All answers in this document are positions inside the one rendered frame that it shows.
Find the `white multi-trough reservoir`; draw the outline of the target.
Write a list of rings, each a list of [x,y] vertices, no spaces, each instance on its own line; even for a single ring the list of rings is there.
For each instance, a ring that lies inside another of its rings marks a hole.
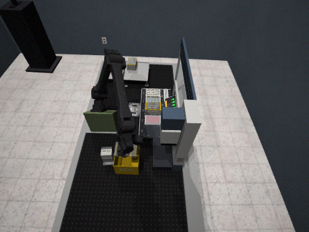
[[[161,96],[146,96],[146,102],[161,102]]]

